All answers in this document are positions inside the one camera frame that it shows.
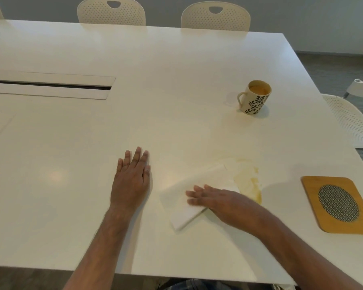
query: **chair handle hole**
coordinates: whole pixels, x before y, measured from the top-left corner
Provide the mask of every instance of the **chair handle hole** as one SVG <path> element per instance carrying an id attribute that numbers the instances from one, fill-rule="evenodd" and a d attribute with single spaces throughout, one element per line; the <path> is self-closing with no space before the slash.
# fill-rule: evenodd
<path id="1" fill-rule="evenodd" d="M 116 9 L 121 6 L 121 2 L 119 1 L 107 1 L 109 7 Z"/>
<path id="2" fill-rule="evenodd" d="M 208 7 L 208 10 L 210 10 L 210 12 L 212 14 L 219 14 L 222 12 L 223 7 L 211 6 L 211 7 Z"/>

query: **gray carpet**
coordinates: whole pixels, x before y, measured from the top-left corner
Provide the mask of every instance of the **gray carpet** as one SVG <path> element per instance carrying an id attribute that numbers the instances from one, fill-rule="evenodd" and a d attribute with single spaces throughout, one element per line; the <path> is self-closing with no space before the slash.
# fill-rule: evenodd
<path id="1" fill-rule="evenodd" d="M 363 57 L 298 54 L 321 93 L 342 97 L 354 79 L 363 81 Z M 363 98 L 347 98 L 363 113 Z M 358 151 L 363 159 L 363 151 Z"/>
<path id="2" fill-rule="evenodd" d="M 298 56 L 322 93 L 343 96 L 355 78 L 363 80 L 363 57 L 310 54 Z M 363 112 L 363 98 L 349 96 L 348 100 Z M 363 152 L 359 151 L 359 154 L 363 159 Z M 60 290 L 70 274 L 69 271 L 0 268 L 0 290 Z M 155 290 L 165 280 L 160 277 L 116 274 L 112 289 Z"/>

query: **forearm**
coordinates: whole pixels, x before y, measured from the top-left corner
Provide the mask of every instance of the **forearm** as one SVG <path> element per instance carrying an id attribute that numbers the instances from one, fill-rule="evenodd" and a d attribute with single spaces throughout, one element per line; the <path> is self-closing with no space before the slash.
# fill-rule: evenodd
<path id="1" fill-rule="evenodd" d="M 64 290 L 109 290 L 130 218 L 109 209 Z"/>
<path id="2" fill-rule="evenodd" d="M 363 289 L 274 216 L 259 238 L 303 290 Z"/>

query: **orange liquid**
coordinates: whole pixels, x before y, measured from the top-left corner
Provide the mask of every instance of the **orange liquid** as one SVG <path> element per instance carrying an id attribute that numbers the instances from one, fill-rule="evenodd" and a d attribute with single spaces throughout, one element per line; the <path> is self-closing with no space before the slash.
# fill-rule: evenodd
<path id="1" fill-rule="evenodd" d="M 259 86 L 259 85 L 254 85 L 254 86 L 252 86 L 252 87 L 249 87 L 249 89 L 253 92 L 253 93 L 255 93 L 255 94 L 257 94 L 257 95 L 267 95 L 269 92 L 267 91 L 267 89 L 265 89 L 265 88 L 263 88 L 263 87 L 261 87 L 261 86 Z"/>

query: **mug handle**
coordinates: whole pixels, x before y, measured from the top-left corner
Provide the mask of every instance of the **mug handle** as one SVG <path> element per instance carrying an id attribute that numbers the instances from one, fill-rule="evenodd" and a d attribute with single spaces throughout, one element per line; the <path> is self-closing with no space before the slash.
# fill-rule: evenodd
<path id="1" fill-rule="evenodd" d="M 239 95 L 238 95 L 238 102 L 239 102 L 239 105 L 241 105 L 242 106 L 242 103 L 241 103 L 241 101 L 240 101 L 240 97 L 241 97 L 241 95 L 246 95 L 247 94 L 247 92 L 241 92 Z"/>

